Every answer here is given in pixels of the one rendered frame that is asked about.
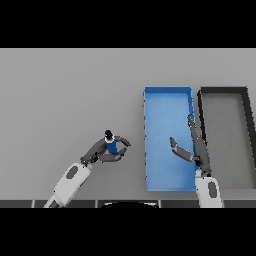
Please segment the dark grey bin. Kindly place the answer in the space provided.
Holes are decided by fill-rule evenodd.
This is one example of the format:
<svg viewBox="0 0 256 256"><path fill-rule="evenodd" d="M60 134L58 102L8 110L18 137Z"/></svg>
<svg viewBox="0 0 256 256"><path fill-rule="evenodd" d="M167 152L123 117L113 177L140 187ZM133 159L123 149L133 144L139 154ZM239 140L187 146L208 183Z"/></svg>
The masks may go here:
<svg viewBox="0 0 256 256"><path fill-rule="evenodd" d="M256 189L256 130L248 88L201 87L202 137L221 189Z"/></svg>

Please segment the blue bin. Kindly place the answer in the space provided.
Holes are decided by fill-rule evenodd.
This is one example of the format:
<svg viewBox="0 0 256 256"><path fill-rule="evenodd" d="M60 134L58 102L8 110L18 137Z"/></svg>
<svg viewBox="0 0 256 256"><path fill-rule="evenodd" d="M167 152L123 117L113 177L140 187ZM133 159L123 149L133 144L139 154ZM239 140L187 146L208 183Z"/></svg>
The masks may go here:
<svg viewBox="0 0 256 256"><path fill-rule="evenodd" d="M145 86L144 155L148 192L195 191L194 162L172 152L170 138L193 152L188 115L194 119L191 86Z"/></svg>

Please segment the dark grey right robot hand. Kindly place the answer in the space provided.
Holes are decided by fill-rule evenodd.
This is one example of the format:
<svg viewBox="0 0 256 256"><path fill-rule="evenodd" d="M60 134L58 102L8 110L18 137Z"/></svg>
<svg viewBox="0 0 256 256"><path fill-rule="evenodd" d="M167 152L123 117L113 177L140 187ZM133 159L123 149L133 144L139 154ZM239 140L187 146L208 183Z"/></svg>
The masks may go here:
<svg viewBox="0 0 256 256"><path fill-rule="evenodd" d="M188 115L187 119L193 142L193 154L180 147L176 143L175 139L173 137L170 137L170 146L172 148L172 152L175 155L181 157L183 160L186 160L187 162L194 161L196 163L196 166L199 167L201 170L201 176L210 177L212 170L210 167L210 157L206 147L206 143L202 139L202 137L198 135L195 123L191 115Z"/></svg>

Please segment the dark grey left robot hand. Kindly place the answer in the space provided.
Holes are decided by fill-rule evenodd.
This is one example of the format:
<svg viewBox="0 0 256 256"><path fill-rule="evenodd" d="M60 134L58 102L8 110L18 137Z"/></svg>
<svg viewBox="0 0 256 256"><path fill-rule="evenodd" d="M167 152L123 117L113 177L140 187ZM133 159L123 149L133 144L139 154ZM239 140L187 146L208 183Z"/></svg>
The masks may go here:
<svg viewBox="0 0 256 256"><path fill-rule="evenodd" d="M121 136L114 135L114 137L116 139L117 146L116 154L110 154L108 152L105 138L101 138L88 150L84 156L80 158L81 164L84 166L89 166L90 164L96 163L98 160L100 160L102 163L119 161L124 156L124 153L131 143Z"/></svg>

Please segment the blue pipe with dark end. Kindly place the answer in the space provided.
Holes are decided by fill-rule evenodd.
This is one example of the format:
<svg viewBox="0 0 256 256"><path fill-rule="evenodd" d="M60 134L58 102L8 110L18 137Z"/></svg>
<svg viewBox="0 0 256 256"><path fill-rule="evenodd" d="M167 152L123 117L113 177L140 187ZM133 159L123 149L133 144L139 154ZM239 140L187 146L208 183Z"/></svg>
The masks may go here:
<svg viewBox="0 0 256 256"><path fill-rule="evenodd" d="M110 154L117 153L116 139L110 130L105 131L105 143Z"/></svg>

